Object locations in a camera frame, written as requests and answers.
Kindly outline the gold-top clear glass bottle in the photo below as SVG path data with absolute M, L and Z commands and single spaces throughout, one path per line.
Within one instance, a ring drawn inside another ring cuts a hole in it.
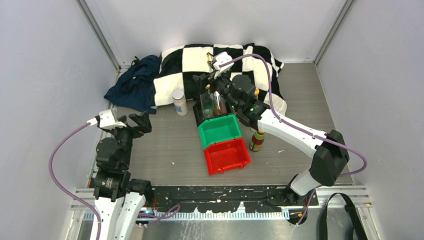
M 210 74 L 214 71 L 212 65 L 213 65 L 213 55 L 208 52 L 206 54 L 207 56 L 207 63 L 209 66 L 209 73 L 205 73 L 201 80 L 200 80 L 200 103 L 202 108 L 202 115 L 205 120 L 212 118 L 214 116 L 214 103 L 213 99 L 211 97 L 211 94 L 209 92 L 209 80 L 208 77 Z

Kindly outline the gold-top oil bottle brown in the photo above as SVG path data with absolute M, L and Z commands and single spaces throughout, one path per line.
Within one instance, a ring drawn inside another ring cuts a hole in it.
M 216 116 L 225 115 L 228 113 L 226 102 L 218 93 L 218 91 L 215 91 L 212 94 L 212 100 L 213 100 L 213 112 Z

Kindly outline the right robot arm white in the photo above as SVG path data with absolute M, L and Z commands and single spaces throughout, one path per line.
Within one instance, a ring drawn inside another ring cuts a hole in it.
M 244 126 L 278 137 L 312 159 L 309 169 L 290 181 L 285 192 L 288 203 L 299 205 L 310 190 L 335 184 L 350 159 L 340 132 L 315 130 L 278 113 L 255 97 L 255 86 L 246 75 L 233 79 L 227 74 L 216 78 L 209 75 L 205 80 L 209 89 L 217 91 L 230 105 Z

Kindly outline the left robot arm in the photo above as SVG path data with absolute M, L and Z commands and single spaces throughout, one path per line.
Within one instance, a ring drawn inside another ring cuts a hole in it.
M 98 172 L 93 181 L 94 204 L 90 207 L 95 214 L 90 239 L 128 240 L 134 224 L 142 217 L 147 224 L 160 220 L 182 219 L 192 203 L 176 203 L 160 215 L 142 211 L 154 200 L 155 191 L 151 182 L 131 179 L 129 165 L 133 140 L 152 131 L 149 113 L 130 114 L 135 126 L 127 124 L 127 116 L 116 117 L 115 110 L 101 111 L 90 125 L 96 125 L 110 134 L 96 146 L 96 166 Z

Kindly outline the black plastic bin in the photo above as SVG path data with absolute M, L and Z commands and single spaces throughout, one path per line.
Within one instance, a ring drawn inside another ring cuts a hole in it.
M 216 115 L 213 112 L 212 113 L 212 117 L 204 117 L 202 106 L 201 106 L 201 102 L 200 101 L 195 101 L 195 104 L 192 107 L 192 109 L 193 109 L 193 112 L 194 112 L 196 126 L 199 127 L 206 120 L 211 120 L 211 119 L 215 119 L 215 118 L 219 118 L 219 117 L 224 117 L 224 116 L 228 116 L 228 115 L 233 114 L 231 106 L 228 103 L 226 103 L 226 102 L 225 102 L 225 107 L 226 107 L 226 110 L 227 110 L 227 113 L 225 113 L 225 114 Z

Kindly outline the dark blue cloth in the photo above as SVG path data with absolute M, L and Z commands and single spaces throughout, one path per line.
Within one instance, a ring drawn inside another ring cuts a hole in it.
M 117 79 L 104 99 L 118 106 L 155 114 L 151 106 L 152 87 L 155 77 L 160 72 L 160 59 L 156 55 L 148 55 L 139 59 L 135 57 L 127 71 Z

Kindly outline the black white checkered blanket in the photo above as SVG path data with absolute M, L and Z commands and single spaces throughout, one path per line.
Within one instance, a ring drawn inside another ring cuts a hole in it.
M 265 46 L 247 43 L 233 44 L 205 44 L 193 43 L 169 48 L 163 51 L 159 59 L 160 72 L 153 80 L 150 105 L 153 108 L 173 103 L 172 92 L 181 89 L 188 100 L 199 99 L 199 91 L 194 83 L 194 76 L 212 72 L 208 62 L 208 55 L 213 56 L 226 52 L 233 59 L 242 55 L 257 54 L 264 58 L 246 57 L 237 61 L 229 70 L 230 76 L 247 75 L 259 90 L 258 98 L 266 104 L 273 101 L 275 110 L 285 115 L 287 103 L 280 93 L 278 76 L 284 63 L 277 60 Z

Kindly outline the silver-lid spice jar left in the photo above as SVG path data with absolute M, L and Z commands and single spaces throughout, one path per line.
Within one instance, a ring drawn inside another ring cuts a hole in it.
M 172 94 L 173 104 L 179 116 L 185 116 L 188 113 L 187 100 L 185 92 L 182 89 L 175 89 Z

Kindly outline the green plastic bin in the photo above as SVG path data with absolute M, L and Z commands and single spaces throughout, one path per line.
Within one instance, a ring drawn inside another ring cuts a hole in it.
M 203 150 L 212 144 L 242 137 L 234 114 L 207 119 L 197 127 L 197 130 Z

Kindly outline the yellow-capped sauce bottle far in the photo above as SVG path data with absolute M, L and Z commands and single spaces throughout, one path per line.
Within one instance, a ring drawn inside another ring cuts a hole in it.
M 258 99 L 258 97 L 259 97 L 259 93 L 260 93 L 260 90 L 259 90 L 258 88 L 256 88 L 256 89 L 254 90 L 254 98 L 255 98 L 255 99 Z

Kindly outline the yellow-capped sauce bottle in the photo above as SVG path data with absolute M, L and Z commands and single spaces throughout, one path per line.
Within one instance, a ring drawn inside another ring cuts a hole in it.
M 264 143 L 265 133 L 261 130 L 257 130 L 251 137 L 249 143 L 249 149 L 253 152 L 258 152 L 261 150 Z
M 259 90 L 258 88 L 256 88 L 256 89 L 254 90 L 254 98 L 255 98 L 255 99 L 258 99 L 258 97 L 259 97 L 259 93 L 260 93 L 260 90 Z

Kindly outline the red plastic bin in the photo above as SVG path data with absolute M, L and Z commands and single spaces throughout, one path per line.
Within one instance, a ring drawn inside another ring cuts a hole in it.
M 209 176 L 243 169 L 251 162 L 242 137 L 213 143 L 203 150 L 203 154 Z

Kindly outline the yellow-capped sauce bottle near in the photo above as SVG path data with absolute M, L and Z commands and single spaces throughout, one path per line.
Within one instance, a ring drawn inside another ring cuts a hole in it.
M 249 143 L 249 149 L 253 152 L 258 152 L 261 150 L 264 143 L 265 133 L 261 130 L 257 130 L 251 137 Z

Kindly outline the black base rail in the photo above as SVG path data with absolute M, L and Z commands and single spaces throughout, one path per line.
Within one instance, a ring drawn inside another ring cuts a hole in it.
M 165 212 L 180 204 L 180 213 L 276 213 L 282 207 L 302 209 L 308 203 L 308 194 L 302 201 L 292 203 L 285 197 L 284 185 L 191 185 L 154 186 L 153 198 L 146 207 Z

